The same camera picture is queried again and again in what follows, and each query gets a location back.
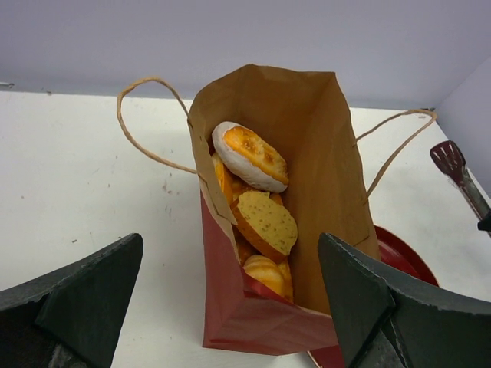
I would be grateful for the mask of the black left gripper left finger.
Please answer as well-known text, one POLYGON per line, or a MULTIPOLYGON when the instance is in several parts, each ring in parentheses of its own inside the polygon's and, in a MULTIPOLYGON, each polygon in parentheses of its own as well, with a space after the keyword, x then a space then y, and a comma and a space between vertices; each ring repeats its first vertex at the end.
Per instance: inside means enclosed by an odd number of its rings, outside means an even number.
POLYGON ((143 257, 141 235, 1 292, 3 367, 109 367, 143 257))

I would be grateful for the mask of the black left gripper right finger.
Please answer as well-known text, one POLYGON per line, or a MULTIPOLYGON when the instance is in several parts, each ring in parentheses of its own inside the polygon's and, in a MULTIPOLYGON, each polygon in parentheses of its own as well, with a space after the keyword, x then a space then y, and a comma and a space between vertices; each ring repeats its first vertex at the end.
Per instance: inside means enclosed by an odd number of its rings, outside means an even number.
POLYGON ((488 367, 490 304, 323 233, 318 258, 346 367, 488 367))

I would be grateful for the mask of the braided orange bread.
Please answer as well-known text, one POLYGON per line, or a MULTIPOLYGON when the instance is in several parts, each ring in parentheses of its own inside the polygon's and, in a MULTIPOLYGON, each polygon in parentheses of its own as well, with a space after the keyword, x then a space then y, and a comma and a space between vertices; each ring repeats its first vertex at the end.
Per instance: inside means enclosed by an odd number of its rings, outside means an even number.
POLYGON ((288 260, 276 264, 265 256, 252 255, 245 261, 243 269, 246 274, 261 282, 279 296, 293 302, 294 291, 288 260))

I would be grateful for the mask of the herb bread slice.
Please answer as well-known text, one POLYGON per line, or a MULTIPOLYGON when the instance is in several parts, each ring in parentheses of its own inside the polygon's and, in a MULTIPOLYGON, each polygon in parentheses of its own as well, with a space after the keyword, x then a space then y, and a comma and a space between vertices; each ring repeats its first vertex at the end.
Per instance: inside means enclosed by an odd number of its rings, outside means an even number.
POLYGON ((236 227, 261 255, 283 262, 298 240, 298 226, 286 207, 267 192, 247 191, 231 204, 236 227))

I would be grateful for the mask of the metal tongs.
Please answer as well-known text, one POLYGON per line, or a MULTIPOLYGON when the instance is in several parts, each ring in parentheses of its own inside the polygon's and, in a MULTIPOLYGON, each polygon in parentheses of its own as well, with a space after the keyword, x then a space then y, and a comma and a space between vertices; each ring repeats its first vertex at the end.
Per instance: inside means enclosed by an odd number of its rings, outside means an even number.
POLYGON ((490 212, 490 206, 474 184, 460 148, 452 140, 443 141, 430 149, 437 168, 448 176, 463 195, 479 220, 490 212))

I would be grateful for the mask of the white-rimmed round bread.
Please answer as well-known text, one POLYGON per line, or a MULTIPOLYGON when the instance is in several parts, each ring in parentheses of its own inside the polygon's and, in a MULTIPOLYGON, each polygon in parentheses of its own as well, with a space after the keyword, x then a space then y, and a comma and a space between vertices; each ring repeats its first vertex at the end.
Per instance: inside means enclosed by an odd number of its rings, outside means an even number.
POLYGON ((288 188, 285 159, 253 130, 225 121, 214 128, 212 142, 225 166, 251 187, 276 193, 288 188))

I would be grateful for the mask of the red brown paper bag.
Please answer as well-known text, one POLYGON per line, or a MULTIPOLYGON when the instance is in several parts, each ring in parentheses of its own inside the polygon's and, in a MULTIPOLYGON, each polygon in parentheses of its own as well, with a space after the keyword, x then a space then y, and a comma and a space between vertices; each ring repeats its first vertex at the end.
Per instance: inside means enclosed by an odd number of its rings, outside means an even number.
POLYGON ((206 85, 184 107, 201 191, 206 270, 203 346, 272 356, 337 344, 318 259, 330 232, 372 258, 379 249, 347 101, 332 72, 247 64, 206 85), (211 134, 245 125, 288 164, 285 204, 298 224, 290 265, 294 299, 279 297, 239 263, 226 197, 213 171, 211 134))

